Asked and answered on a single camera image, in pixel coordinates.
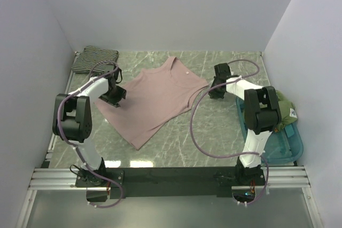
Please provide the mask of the pink tank top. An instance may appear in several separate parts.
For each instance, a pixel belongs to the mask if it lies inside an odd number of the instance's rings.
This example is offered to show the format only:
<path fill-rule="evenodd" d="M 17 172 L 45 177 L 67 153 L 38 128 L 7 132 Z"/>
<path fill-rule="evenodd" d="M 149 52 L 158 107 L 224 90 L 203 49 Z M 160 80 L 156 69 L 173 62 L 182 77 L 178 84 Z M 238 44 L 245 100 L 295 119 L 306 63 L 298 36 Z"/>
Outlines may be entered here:
<path fill-rule="evenodd" d="M 166 122 L 189 111 L 207 86 L 177 57 L 169 57 L 160 67 L 142 69 L 127 82 L 126 98 L 119 107 L 100 99 L 95 105 L 119 135 L 139 150 Z"/>

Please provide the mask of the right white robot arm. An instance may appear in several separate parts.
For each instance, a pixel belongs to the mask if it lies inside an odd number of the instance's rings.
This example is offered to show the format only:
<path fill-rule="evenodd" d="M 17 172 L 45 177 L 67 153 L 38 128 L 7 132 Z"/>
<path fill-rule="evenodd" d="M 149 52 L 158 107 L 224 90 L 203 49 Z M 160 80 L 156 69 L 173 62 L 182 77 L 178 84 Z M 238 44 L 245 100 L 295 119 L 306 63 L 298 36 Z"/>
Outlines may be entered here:
<path fill-rule="evenodd" d="M 259 155 L 264 152 L 268 138 L 282 119 L 276 90 L 272 86 L 262 87 L 234 75 L 227 63 L 215 65 L 214 71 L 210 98 L 219 99 L 230 93 L 244 102 L 247 136 L 244 154 L 238 157 L 235 166 L 235 180 L 242 185 L 252 180 L 263 180 Z"/>

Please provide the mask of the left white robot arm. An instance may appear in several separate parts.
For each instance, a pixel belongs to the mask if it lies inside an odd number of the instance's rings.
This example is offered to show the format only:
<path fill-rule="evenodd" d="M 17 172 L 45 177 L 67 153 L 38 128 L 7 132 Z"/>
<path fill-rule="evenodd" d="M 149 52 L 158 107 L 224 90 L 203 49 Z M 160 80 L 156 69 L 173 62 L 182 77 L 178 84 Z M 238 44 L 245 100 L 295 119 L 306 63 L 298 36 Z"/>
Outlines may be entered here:
<path fill-rule="evenodd" d="M 119 107 L 127 91 L 118 86 L 122 71 L 114 61 L 102 61 L 104 71 L 93 75 L 92 68 L 87 82 L 71 93 L 60 93 L 55 99 L 52 130 L 68 144 L 81 161 L 77 176 L 92 186 L 109 183 L 103 158 L 91 142 L 92 104 L 96 100 Z"/>

